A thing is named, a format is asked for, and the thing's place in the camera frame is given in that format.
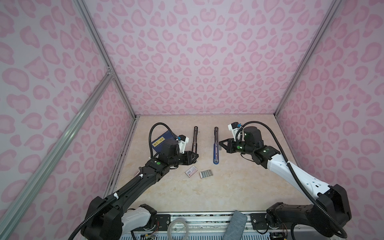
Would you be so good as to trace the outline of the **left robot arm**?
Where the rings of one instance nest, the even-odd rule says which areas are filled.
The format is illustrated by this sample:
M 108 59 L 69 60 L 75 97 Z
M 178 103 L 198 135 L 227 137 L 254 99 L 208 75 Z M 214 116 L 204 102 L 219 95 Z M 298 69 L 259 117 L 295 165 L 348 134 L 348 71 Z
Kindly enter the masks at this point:
M 118 240 L 126 232 L 137 228 L 151 229 L 157 212 L 147 205 L 136 210 L 131 210 L 130 206 L 170 170 L 197 162 L 199 155 L 193 151 L 181 151 L 180 144 L 179 140 L 165 140 L 161 152 L 150 157 L 132 180 L 103 199 L 94 198 L 85 219 L 69 239 L 73 240 L 80 233 L 88 240 Z

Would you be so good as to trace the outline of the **red white staple box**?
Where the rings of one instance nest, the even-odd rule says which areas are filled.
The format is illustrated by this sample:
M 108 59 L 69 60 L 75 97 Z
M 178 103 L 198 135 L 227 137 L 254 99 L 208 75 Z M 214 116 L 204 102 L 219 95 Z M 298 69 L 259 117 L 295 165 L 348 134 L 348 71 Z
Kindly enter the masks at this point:
M 192 166 L 192 167 L 190 167 L 187 171 L 185 171 L 185 174 L 190 178 L 190 177 L 193 176 L 197 171 L 198 171 L 198 169 L 197 169 L 195 166 Z

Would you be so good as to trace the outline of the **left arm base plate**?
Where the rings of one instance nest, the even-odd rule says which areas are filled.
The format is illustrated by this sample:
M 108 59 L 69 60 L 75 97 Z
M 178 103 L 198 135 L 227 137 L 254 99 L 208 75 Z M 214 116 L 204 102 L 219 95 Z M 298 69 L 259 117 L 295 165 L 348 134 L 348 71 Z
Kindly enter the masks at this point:
M 171 223 L 171 215 L 154 214 L 150 218 L 150 231 L 167 231 Z

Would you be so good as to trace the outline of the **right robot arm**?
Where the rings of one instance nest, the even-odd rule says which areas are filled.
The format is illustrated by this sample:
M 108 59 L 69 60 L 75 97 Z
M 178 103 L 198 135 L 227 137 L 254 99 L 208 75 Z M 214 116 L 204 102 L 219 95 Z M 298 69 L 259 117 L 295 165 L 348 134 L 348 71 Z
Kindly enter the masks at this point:
M 267 146 L 257 121 L 244 125 L 234 122 L 228 126 L 232 138 L 222 140 L 219 145 L 229 154 L 239 153 L 250 156 L 250 161 L 269 170 L 291 184 L 309 201 L 309 205 L 288 205 L 277 202 L 266 210 L 266 225 L 278 229 L 285 224 L 304 225 L 314 228 L 324 237 L 348 237 L 344 226 L 352 218 L 347 191 L 340 185 L 329 185 L 288 160 L 285 151 L 272 129 L 264 123 L 277 147 Z

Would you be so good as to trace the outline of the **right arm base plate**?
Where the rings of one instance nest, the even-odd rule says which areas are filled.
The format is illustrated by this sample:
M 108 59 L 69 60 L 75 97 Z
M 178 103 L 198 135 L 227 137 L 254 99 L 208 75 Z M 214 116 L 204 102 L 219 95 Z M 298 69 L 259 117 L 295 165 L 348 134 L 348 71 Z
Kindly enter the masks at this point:
M 266 220 L 266 213 L 251 213 L 250 214 L 250 221 L 252 224 L 253 230 L 258 230 L 258 231 L 265 231 L 268 229 L 269 231 L 272 230 L 286 230 L 287 228 L 284 225 L 279 225 L 273 227 L 272 224 L 267 224 Z

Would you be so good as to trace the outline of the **silver staple tray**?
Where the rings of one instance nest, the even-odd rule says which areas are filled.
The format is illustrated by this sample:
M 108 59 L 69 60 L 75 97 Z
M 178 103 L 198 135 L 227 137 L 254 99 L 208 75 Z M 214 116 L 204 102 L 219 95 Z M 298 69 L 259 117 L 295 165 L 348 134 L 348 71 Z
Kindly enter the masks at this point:
M 205 171 L 199 172 L 199 174 L 201 179 L 212 177 L 214 175 L 212 170 L 205 170 Z

